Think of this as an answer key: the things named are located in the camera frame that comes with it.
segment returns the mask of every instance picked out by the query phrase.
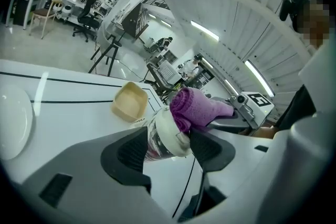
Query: purple towel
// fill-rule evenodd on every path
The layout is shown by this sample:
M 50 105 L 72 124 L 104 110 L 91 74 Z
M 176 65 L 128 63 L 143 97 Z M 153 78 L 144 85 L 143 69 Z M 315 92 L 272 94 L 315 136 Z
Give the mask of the purple towel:
M 217 116 L 232 116 L 233 107 L 220 101 L 208 99 L 195 88 L 183 88 L 169 105 L 174 121 L 181 132 L 192 125 L 206 126 Z

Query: floor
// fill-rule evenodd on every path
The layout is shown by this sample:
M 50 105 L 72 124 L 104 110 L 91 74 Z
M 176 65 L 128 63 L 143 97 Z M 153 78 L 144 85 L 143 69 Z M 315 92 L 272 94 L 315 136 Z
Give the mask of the floor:
M 4 24 L 0 24 L 0 58 L 88 72 L 94 64 L 94 60 L 90 58 L 97 47 L 91 39 L 86 43 L 82 34 L 76 34 L 73 37 L 73 26 L 71 23 L 64 24 L 55 20 L 55 27 L 52 29 L 51 22 L 48 22 L 47 34 L 40 39 L 42 24 L 33 28 L 31 36 L 28 35 L 29 28 L 23 30 L 19 25 L 5 27 Z M 141 81 L 147 72 L 144 60 L 149 57 L 149 54 L 143 49 L 141 41 L 133 41 L 130 36 L 125 35 L 121 43 L 124 48 L 128 49 L 128 52 L 122 59 L 114 61 L 110 76 Z M 92 73 L 107 76 L 109 64 L 106 65 L 105 62 L 106 57 L 98 63 Z

